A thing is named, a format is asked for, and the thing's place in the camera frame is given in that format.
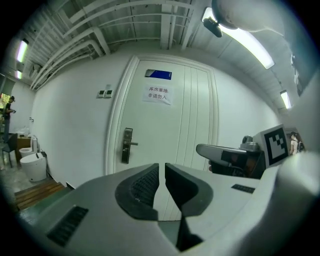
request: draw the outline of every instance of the ceiling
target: ceiling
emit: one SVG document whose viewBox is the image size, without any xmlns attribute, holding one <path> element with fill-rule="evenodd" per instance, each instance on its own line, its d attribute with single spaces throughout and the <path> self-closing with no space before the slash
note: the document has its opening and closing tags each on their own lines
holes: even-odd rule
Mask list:
<svg viewBox="0 0 320 256">
<path fill-rule="evenodd" d="M 87 40 L 96 41 L 101 52 L 109 54 L 108 50 L 99 44 L 100 40 L 95 33 L 73 40 L 74 43 L 71 41 L 87 29 L 97 27 L 102 32 L 111 54 L 119 45 L 132 41 L 159 41 L 162 49 L 170 49 L 172 45 L 181 45 L 182 49 L 185 46 L 200 49 L 247 74 L 276 108 L 285 108 L 280 96 L 280 91 L 283 90 L 288 90 L 291 103 L 294 104 L 298 95 L 291 67 L 291 52 L 284 39 L 267 30 L 253 33 L 275 62 L 273 67 L 265 69 L 236 40 L 227 34 L 217 38 L 203 26 L 201 16 L 205 7 L 210 6 L 210 2 L 179 0 L 174 2 L 177 7 L 173 8 L 170 5 L 173 1 L 166 0 L 53 0 L 41 6 L 12 39 L 0 72 L 13 77 L 15 70 L 21 70 L 22 81 L 36 90 L 62 65 L 84 55 L 97 57 L 97 51 L 91 44 L 81 47 Z M 22 39 L 29 42 L 23 64 L 16 61 Z M 70 46 L 51 61 L 50 58 L 68 43 Z M 57 62 L 77 46 L 79 50 Z M 45 67 L 42 74 L 46 71 L 47 74 L 37 81 L 37 71 L 42 67 Z"/>
</svg>

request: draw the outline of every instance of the blue sign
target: blue sign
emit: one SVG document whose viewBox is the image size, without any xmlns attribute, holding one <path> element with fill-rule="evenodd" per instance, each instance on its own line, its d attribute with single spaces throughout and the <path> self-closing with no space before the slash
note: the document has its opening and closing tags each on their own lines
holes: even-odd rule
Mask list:
<svg viewBox="0 0 320 256">
<path fill-rule="evenodd" d="M 145 77 L 171 80 L 171 74 L 172 72 L 168 71 L 147 69 L 147 71 L 145 72 Z"/>
</svg>

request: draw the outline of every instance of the chair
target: chair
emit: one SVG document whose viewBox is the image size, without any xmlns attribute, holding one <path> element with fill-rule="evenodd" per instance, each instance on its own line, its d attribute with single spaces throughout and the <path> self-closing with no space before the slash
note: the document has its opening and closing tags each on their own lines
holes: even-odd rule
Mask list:
<svg viewBox="0 0 320 256">
<path fill-rule="evenodd" d="M 10 152 L 16 150 L 17 147 L 18 147 L 18 134 L 15 133 L 8 139 L 7 145 L 2 148 L 3 163 L 5 163 L 4 152 L 8 152 L 9 153 L 9 161 L 10 161 L 11 168 L 12 168 L 12 163 L 11 163 Z"/>
</svg>

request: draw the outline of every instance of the poster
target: poster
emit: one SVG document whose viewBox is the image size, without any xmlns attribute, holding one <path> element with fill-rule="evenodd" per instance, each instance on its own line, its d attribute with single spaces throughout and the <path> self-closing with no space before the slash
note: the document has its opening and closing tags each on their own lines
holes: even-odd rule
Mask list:
<svg viewBox="0 0 320 256">
<path fill-rule="evenodd" d="M 172 105 L 174 89 L 164 85 L 146 85 L 143 91 L 142 101 L 165 105 Z"/>
</svg>

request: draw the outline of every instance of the door frame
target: door frame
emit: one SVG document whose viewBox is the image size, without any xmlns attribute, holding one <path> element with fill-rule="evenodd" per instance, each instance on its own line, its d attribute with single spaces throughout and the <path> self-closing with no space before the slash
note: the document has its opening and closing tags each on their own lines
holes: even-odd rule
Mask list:
<svg viewBox="0 0 320 256">
<path fill-rule="evenodd" d="M 210 127 L 209 127 L 209 142 L 211 145 L 217 145 L 219 135 L 219 104 L 216 80 L 214 75 L 214 69 L 211 66 L 202 64 L 200 62 L 182 58 L 178 56 L 165 55 L 165 54 L 139 54 L 134 55 L 129 60 L 122 79 L 120 81 L 118 90 L 116 92 L 111 115 L 109 118 L 109 124 L 107 127 L 106 135 L 106 151 L 105 151 L 105 170 L 104 174 L 109 175 L 115 173 L 117 164 L 117 152 L 119 144 L 119 133 L 121 128 L 121 121 L 128 97 L 129 89 L 132 80 L 135 76 L 137 67 L 140 61 L 155 61 L 155 62 L 167 62 L 183 66 L 188 66 L 201 71 L 204 71 L 208 75 L 209 82 L 209 99 L 210 99 Z M 204 169 L 209 169 L 209 163 L 206 161 Z"/>
</svg>

